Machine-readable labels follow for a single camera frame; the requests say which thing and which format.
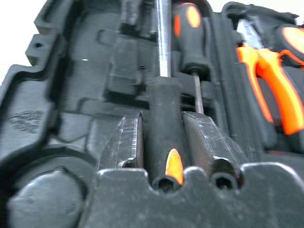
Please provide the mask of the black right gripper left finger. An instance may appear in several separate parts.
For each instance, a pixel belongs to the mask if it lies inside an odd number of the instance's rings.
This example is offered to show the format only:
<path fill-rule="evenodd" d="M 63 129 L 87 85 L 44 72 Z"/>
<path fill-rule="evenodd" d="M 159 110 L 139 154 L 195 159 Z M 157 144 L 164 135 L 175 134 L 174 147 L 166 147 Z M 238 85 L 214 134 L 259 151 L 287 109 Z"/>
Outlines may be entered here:
<path fill-rule="evenodd" d="M 143 115 L 125 115 L 101 153 L 97 169 L 143 168 Z"/>

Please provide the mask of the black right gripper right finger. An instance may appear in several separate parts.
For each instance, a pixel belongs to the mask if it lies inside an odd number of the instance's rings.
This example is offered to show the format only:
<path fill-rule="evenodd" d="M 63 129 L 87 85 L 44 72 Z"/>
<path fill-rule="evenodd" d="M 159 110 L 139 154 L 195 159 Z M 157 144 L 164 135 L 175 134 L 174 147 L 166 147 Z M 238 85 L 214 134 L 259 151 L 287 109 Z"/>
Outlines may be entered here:
<path fill-rule="evenodd" d="M 194 112 L 182 114 L 193 166 L 204 170 L 213 183 L 242 184 L 240 166 L 245 163 L 242 148 L 221 130 L 211 117 Z"/>

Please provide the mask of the large black orange screwdriver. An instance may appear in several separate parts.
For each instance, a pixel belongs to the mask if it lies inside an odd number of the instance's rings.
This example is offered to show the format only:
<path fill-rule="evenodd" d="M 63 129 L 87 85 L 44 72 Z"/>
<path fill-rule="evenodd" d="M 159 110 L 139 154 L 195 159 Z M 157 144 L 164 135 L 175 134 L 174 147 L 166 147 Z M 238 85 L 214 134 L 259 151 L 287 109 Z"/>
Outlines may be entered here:
<path fill-rule="evenodd" d="M 159 75 L 146 87 L 151 117 L 145 139 L 145 168 L 155 190 L 171 193 L 183 185 L 184 168 L 191 160 L 182 121 L 182 86 L 171 76 L 171 0 L 154 2 Z"/>

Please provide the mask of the black plastic tool case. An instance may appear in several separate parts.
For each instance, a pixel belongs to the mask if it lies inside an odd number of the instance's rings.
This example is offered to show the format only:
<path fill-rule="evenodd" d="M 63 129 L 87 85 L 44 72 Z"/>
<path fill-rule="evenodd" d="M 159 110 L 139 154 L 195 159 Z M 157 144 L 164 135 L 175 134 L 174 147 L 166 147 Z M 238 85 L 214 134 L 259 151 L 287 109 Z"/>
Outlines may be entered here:
<path fill-rule="evenodd" d="M 213 183 L 192 161 L 177 191 L 151 186 L 144 151 L 146 87 L 159 75 L 154 0 L 47 0 L 26 53 L 31 65 L 13 65 L 0 86 L 0 228 L 304 228 L 304 130 L 283 132 L 278 102 L 258 77 L 274 122 L 262 118 L 237 53 L 240 19 L 274 52 L 277 27 L 304 24 L 252 4 L 214 12 L 208 0 L 171 0 L 171 76 L 182 86 L 182 114 L 197 113 L 173 33 L 176 8 L 187 2 L 205 29 L 202 114 L 245 153 L 241 186 Z M 144 167 L 98 170 L 121 118 L 137 112 Z"/>

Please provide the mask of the small black orange screwdriver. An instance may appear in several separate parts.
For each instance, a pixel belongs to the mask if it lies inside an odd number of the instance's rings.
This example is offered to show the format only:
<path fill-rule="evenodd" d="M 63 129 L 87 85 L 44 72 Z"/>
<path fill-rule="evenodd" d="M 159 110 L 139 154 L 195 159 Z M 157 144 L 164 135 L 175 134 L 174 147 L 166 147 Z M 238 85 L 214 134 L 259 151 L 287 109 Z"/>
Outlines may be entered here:
<path fill-rule="evenodd" d="M 181 71 L 192 75 L 195 83 L 197 113 L 204 113 L 200 77 L 209 73 L 204 56 L 205 29 L 200 10 L 194 3 L 183 3 L 176 8 L 173 17 L 173 33 L 181 51 Z"/>

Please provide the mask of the orange handled pliers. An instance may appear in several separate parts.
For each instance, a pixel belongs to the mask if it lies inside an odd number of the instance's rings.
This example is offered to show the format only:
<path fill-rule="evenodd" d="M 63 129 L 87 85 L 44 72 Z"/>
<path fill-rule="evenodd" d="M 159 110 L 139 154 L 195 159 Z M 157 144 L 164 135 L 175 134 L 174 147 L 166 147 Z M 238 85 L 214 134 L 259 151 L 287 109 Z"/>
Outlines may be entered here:
<path fill-rule="evenodd" d="M 264 47 L 258 32 L 246 19 L 238 21 L 237 32 L 245 41 L 241 47 L 237 48 L 237 54 L 240 62 L 247 67 L 248 79 L 262 118 L 268 124 L 274 122 L 259 86 L 258 77 L 268 83 L 278 102 L 283 132 L 286 135 L 300 133 L 304 130 L 304 104 L 295 86 L 283 71 L 281 56 L 287 54 L 296 61 L 299 58 L 293 56 L 288 50 L 277 53 Z"/>

